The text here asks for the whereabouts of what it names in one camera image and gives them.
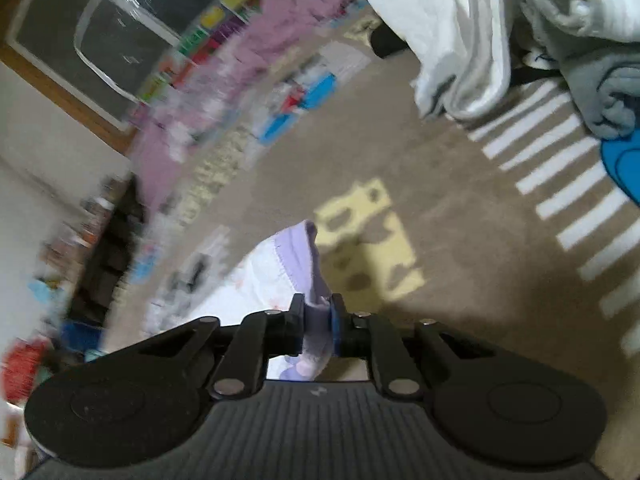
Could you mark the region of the white quilted cloth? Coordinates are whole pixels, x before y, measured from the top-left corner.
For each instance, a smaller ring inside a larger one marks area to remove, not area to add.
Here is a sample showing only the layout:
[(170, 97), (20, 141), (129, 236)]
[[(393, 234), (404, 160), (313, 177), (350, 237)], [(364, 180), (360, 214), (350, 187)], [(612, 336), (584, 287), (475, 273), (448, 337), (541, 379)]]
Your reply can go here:
[(487, 115), (506, 95), (514, 0), (368, 0), (420, 62), (413, 79), (421, 117), (459, 122)]

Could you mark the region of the purple floral duvet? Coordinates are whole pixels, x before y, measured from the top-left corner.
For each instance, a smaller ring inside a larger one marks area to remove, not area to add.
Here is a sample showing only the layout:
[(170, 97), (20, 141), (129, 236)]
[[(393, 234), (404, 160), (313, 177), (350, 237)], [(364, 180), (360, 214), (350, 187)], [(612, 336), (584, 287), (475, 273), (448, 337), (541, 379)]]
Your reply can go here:
[(188, 64), (151, 105), (130, 153), (140, 203), (154, 216), (184, 161), (239, 107), (244, 94), (299, 40), (350, 0), (260, 0), (259, 11), (204, 60)]

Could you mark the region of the cluttered dark side table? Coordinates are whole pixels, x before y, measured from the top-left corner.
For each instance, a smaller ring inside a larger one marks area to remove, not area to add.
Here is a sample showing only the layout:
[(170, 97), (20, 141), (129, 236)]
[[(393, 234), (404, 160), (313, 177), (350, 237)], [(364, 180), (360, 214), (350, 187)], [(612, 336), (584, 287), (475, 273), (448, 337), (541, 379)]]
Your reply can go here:
[(104, 326), (118, 282), (132, 258), (145, 212), (134, 176), (107, 177), (80, 204), (80, 217), (62, 223), (40, 246), (29, 284), (46, 308), (44, 322)]

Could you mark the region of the white floral purple-trim jacket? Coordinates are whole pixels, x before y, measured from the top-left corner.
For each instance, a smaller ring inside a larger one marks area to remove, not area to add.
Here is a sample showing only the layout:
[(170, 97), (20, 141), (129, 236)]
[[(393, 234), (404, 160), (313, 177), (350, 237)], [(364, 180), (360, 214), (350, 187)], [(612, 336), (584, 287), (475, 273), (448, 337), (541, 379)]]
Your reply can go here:
[(166, 332), (202, 316), (216, 316), (223, 326), (239, 324), (263, 310), (286, 311), (293, 296), (305, 299), (305, 333), (299, 356), (269, 360), (269, 379), (310, 382), (331, 356), (331, 291), (320, 271), (317, 228), (304, 220), (265, 238), (227, 269), (229, 230), (218, 228), (169, 275), (150, 300), (144, 336)]

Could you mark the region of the alphabet foam headboard panel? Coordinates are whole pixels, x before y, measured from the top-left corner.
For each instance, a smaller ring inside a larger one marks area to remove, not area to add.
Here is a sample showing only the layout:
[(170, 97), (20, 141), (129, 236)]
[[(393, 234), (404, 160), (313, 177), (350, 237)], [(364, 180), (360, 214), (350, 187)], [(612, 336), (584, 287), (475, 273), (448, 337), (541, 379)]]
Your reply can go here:
[(140, 88), (144, 110), (165, 87), (179, 87), (192, 67), (203, 63), (230, 36), (245, 27), (258, 9), (258, 0), (142, 0), (148, 10), (174, 32), (179, 40), (160, 58), (156, 69)]

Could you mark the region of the window with wooden frame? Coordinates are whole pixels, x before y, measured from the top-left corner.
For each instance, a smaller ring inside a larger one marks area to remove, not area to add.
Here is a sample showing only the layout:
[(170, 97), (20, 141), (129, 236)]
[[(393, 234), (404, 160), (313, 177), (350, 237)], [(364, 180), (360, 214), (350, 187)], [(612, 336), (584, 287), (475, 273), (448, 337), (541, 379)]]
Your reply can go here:
[(110, 148), (128, 151), (138, 93), (174, 32), (142, 0), (1, 0), (1, 59)]

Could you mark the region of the folded grey white blanket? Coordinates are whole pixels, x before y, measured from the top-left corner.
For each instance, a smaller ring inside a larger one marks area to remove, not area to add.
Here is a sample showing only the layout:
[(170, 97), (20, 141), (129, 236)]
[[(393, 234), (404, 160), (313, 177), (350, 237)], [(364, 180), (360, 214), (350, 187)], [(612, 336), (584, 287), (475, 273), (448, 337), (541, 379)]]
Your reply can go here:
[(518, 0), (599, 139), (639, 125), (639, 0)]

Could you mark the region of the brown Mickey Mouse blanket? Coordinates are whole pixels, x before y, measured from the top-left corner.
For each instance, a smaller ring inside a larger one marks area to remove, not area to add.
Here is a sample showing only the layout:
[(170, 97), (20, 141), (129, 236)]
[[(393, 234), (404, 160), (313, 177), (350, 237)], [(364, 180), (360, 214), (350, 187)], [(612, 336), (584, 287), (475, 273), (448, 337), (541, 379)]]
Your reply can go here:
[(241, 119), (186, 164), (150, 276), (116, 288), (105, 348), (141, 338), (163, 281), (198, 249), (213, 249), (220, 280), (307, 219), (350, 308), (436, 318), (638, 408), (639, 209), (564, 84), (513, 90), (478, 126), (422, 120), (414, 56), (377, 60), (347, 27), (294, 48), (278, 74), (329, 45), (347, 79), (319, 108), (268, 143)]

